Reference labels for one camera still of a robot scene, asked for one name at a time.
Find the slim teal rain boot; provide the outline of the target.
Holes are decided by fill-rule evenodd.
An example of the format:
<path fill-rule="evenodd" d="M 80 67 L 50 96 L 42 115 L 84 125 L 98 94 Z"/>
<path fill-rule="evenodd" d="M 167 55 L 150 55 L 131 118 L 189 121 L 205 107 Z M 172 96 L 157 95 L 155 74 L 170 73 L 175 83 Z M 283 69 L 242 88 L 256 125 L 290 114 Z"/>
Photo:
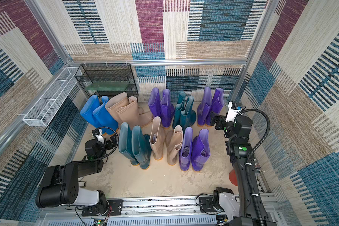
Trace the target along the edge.
<path fill-rule="evenodd" d="M 132 151 L 132 131 L 127 122 L 123 122 L 119 134 L 119 152 L 130 160 L 133 166 L 139 165 Z"/>

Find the blue rain boot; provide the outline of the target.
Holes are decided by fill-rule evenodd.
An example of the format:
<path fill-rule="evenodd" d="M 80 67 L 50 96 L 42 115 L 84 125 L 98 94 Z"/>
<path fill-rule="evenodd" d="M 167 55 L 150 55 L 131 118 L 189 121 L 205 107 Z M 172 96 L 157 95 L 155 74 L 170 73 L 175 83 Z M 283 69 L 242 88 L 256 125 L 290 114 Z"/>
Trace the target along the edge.
<path fill-rule="evenodd" d="M 113 130 L 118 129 L 118 122 L 109 114 L 105 105 L 109 101 L 108 96 L 101 97 L 102 104 L 93 111 L 94 118 L 98 121 L 96 128 L 109 127 Z"/>
<path fill-rule="evenodd" d="M 100 107 L 99 98 L 97 95 L 92 95 L 80 111 L 80 115 L 95 128 L 101 127 L 101 124 L 93 115 L 94 110 L 98 107 Z"/>

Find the large teal rain boot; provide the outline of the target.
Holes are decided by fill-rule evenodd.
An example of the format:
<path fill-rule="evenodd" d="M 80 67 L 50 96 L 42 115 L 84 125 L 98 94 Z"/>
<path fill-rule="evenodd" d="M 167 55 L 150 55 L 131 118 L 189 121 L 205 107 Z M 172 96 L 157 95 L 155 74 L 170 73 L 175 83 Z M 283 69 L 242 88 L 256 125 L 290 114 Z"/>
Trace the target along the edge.
<path fill-rule="evenodd" d="M 132 152 L 139 162 L 140 168 L 145 170 L 150 165 L 152 149 L 150 146 L 150 135 L 143 134 L 140 126 L 136 125 L 132 130 L 131 137 Z"/>

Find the beige slim rain boot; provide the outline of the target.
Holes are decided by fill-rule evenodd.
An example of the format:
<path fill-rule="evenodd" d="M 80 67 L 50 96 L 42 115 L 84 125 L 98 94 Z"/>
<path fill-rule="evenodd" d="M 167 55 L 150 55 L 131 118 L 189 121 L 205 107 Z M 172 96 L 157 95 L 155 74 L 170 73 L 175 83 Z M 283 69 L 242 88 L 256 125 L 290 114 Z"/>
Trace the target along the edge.
<path fill-rule="evenodd" d="M 129 104 L 119 107 L 117 114 L 122 122 L 128 123 L 132 130 L 135 126 L 146 126 L 153 120 L 153 114 L 149 112 L 140 113 L 136 97 L 128 98 Z"/>

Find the beige tall rain boot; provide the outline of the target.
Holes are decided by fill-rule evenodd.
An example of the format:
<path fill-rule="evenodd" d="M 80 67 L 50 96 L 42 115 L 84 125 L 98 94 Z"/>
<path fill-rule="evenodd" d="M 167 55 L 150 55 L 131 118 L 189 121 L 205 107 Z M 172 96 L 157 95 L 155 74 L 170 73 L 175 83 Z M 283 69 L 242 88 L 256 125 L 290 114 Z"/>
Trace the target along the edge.
<path fill-rule="evenodd" d="M 105 109 L 107 112 L 113 117 L 114 120 L 118 122 L 120 126 L 122 124 L 122 120 L 120 119 L 117 110 L 120 107 L 127 106 L 129 104 L 128 96 L 126 92 L 122 92 L 107 101 L 105 104 Z"/>

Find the purple short rain boot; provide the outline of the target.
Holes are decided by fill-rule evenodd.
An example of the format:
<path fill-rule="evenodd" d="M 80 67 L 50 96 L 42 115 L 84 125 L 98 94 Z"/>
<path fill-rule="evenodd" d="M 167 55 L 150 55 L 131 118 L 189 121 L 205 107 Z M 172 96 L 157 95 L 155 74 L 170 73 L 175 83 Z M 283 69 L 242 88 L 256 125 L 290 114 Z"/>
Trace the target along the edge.
<path fill-rule="evenodd" d="M 181 151 L 179 152 L 179 166 L 182 171 L 187 171 L 191 163 L 193 129 L 187 127 L 184 132 Z"/>

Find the beige short rain boot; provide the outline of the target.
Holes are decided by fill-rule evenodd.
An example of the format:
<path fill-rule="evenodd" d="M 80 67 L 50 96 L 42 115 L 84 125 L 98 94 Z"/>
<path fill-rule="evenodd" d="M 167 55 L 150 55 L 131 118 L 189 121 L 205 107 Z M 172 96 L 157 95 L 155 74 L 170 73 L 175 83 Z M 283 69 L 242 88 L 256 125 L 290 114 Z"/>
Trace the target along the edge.
<path fill-rule="evenodd" d="M 153 152 L 154 159 L 159 161 L 163 158 L 163 149 L 165 142 L 165 131 L 161 126 L 161 118 L 156 116 L 153 119 L 152 130 L 150 135 L 150 146 Z"/>

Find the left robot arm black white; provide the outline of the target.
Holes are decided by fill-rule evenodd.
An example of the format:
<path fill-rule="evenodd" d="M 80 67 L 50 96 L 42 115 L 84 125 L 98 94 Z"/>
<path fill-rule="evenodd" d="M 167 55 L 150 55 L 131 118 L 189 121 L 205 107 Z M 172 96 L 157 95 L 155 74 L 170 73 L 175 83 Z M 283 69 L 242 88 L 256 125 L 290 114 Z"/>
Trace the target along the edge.
<path fill-rule="evenodd" d="M 92 131 L 94 139 L 85 143 L 86 157 L 66 165 L 46 169 L 35 199 L 38 208 L 69 205 L 82 208 L 83 216 L 102 216 L 110 210 L 104 192 L 79 186 L 79 179 L 100 173 L 104 160 L 118 148 L 119 135 L 110 127 Z"/>

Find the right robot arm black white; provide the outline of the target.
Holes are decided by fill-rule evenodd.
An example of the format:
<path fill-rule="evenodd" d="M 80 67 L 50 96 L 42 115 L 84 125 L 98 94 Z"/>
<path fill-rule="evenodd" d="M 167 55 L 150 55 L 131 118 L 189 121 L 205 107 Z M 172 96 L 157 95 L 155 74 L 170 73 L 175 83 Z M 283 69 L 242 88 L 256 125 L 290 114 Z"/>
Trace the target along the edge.
<path fill-rule="evenodd" d="M 266 130 L 263 137 L 255 146 L 251 146 L 250 132 L 253 121 L 245 116 L 246 112 L 261 114 L 266 121 Z M 242 109 L 236 111 L 234 119 L 227 121 L 225 115 L 210 113 L 211 125 L 216 130 L 223 131 L 227 147 L 227 155 L 235 171 L 239 189 L 239 208 L 236 202 L 224 189 L 214 191 L 213 203 L 220 206 L 225 212 L 231 226 L 275 226 L 263 205 L 259 189 L 256 184 L 254 153 L 265 141 L 270 132 L 271 122 L 267 114 L 259 109 Z"/>

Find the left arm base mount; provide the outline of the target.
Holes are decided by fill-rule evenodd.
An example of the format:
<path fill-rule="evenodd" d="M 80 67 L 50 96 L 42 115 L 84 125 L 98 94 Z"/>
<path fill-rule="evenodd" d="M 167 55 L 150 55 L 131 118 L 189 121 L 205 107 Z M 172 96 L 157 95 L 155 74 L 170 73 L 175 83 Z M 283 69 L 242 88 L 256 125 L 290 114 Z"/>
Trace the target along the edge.
<path fill-rule="evenodd" d="M 98 192 L 98 203 L 93 206 L 84 207 L 81 215 L 83 217 L 121 215 L 123 199 L 107 200 L 103 191 L 98 190 Z"/>

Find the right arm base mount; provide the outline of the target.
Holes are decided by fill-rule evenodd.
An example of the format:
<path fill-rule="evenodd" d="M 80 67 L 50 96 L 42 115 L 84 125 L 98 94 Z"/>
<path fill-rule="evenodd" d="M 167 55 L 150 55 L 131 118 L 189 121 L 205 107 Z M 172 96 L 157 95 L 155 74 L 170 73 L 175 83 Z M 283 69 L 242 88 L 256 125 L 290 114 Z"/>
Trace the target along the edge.
<path fill-rule="evenodd" d="M 220 193 L 230 193 L 234 192 L 229 188 L 217 187 L 213 193 L 205 194 L 201 193 L 195 198 L 195 203 L 200 207 L 200 211 L 210 215 L 216 215 L 223 212 L 223 208 L 219 204 L 219 195 Z"/>

